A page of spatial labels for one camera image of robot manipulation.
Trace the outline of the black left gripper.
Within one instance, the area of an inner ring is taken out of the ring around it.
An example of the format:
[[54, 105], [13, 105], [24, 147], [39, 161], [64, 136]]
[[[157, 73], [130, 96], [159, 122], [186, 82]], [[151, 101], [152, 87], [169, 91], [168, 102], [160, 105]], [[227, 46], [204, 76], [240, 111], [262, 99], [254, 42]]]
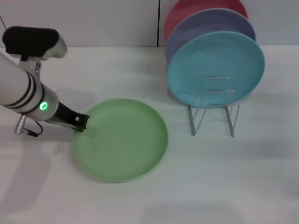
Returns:
[[83, 132], [86, 129], [89, 118], [90, 116], [76, 113], [61, 102], [58, 102], [55, 114], [50, 119], [46, 120], [46, 122]]

